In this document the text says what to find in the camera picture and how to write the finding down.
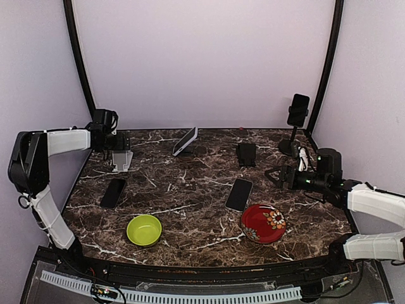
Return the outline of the white folding phone stand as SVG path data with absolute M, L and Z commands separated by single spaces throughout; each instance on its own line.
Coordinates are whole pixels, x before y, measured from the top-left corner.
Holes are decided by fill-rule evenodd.
M 128 172 L 133 155 L 133 152 L 130 150 L 112 152 L 113 171 Z

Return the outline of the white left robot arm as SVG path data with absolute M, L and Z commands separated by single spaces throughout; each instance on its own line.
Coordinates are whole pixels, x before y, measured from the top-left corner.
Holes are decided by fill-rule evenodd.
M 85 129 L 21 131 L 18 133 L 8 167 L 8 178 L 31 208 L 40 228 L 61 250 L 75 246 L 77 239 L 56 206 L 50 188 L 49 158 L 73 151 L 110 151 L 115 172 L 125 172 L 133 153 L 128 132 L 109 130 L 99 124 Z

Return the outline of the purple phone dark screen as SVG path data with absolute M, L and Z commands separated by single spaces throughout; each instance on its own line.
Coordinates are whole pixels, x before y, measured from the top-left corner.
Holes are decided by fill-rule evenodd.
M 125 179 L 112 179 L 100 202 L 101 208 L 115 209 L 127 184 Z

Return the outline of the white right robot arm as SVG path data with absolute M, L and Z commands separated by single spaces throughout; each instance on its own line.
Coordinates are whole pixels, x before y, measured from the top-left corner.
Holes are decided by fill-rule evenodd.
M 384 191 L 368 182 L 343 179 L 340 170 L 298 171 L 279 166 L 265 171 L 265 177 L 278 188 L 302 190 L 322 195 L 334 207 L 359 212 L 404 228 L 404 195 Z M 404 230 L 382 234 L 344 234 L 328 249 L 323 270 L 335 275 L 348 260 L 392 260 L 404 262 Z

